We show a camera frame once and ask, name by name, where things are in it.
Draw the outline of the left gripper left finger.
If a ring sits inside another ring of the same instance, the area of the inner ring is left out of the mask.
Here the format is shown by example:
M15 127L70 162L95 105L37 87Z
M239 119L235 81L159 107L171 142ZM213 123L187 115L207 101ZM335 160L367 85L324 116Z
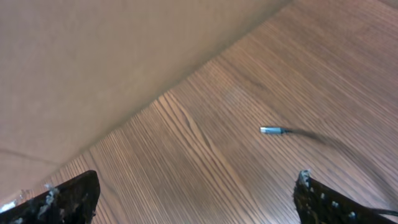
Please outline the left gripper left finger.
M97 172L88 170L1 212L1 224L90 224L100 190Z

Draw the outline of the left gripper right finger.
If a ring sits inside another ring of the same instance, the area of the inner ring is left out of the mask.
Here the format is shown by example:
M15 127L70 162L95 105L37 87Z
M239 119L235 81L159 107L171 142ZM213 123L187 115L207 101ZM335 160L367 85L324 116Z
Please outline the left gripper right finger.
M298 173L293 200L303 224L395 224L387 218L395 211L365 207L313 179L309 170Z

